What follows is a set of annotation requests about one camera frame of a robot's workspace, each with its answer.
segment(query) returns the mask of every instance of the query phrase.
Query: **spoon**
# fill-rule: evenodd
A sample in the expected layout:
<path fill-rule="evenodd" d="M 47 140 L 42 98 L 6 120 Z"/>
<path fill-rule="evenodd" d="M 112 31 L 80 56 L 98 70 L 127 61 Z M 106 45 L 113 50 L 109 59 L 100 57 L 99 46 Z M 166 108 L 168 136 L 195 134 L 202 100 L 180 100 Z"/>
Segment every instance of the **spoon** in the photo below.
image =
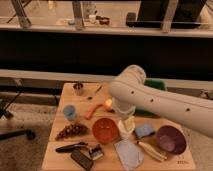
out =
<path fill-rule="evenodd" d="M 87 97 L 87 100 L 92 100 L 93 97 L 102 89 L 102 87 L 103 87 L 103 86 L 100 85 L 100 86 L 97 88 L 97 90 L 95 90 L 95 92 L 93 93 L 93 95 Z"/>

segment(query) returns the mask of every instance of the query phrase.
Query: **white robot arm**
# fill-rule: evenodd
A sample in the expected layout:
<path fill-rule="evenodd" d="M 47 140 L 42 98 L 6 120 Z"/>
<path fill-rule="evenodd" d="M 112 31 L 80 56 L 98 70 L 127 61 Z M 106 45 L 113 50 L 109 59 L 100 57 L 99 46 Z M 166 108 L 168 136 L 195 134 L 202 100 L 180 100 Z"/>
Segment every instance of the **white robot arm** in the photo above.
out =
<path fill-rule="evenodd" d="M 130 65 L 109 87 L 113 109 L 124 118 L 135 106 L 213 138 L 213 101 L 144 86 L 146 74 Z"/>

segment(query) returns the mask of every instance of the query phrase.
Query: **cloth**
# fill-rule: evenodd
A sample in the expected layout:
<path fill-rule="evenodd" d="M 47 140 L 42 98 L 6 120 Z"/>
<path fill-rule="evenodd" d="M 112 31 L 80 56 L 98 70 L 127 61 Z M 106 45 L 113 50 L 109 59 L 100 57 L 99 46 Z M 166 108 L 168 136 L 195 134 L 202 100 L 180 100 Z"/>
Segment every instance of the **cloth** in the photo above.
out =
<path fill-rule="evenodd" d="M 152 135 L 154 133 L 155 130 L 153 129 L 152 125 L 148 123 L 136 126 L 135 128 L 135 134 L 138 139 L 141 139 L 148 135 Z"/>
<path fill-rule="evenodd" d="M 126 171 L 133 170 L 142 163 L 144 155 L 141 149 L 131 141 L 122 140 L 114 146 Z"/>

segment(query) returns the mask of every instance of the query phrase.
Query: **blue cup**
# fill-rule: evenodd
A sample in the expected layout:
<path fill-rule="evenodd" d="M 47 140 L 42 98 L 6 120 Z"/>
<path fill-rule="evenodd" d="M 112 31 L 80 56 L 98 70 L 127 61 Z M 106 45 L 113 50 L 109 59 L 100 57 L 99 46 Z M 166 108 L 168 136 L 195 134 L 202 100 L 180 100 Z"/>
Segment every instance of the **blue cup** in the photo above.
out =
<path fill-rule="evenodd" d="M 67 105 L 63 109 L 64 116 L 69 121 L 74 120 L 76 117 L 75 107 L 73 105 Z"/>

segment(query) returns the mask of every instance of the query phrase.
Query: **purple bowl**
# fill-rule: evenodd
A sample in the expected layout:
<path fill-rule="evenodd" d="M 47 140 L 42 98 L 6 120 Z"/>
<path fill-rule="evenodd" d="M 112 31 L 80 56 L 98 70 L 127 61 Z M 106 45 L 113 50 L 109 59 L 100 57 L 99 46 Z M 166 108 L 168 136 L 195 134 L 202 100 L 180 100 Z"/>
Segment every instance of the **purple bowl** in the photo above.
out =
<path fill-rule="evenodd" d="M 159 147 L 172 154 L 182 154 L 186 150 L 186 139 L 175 127 L 162 126 L 156 133 Z"/>

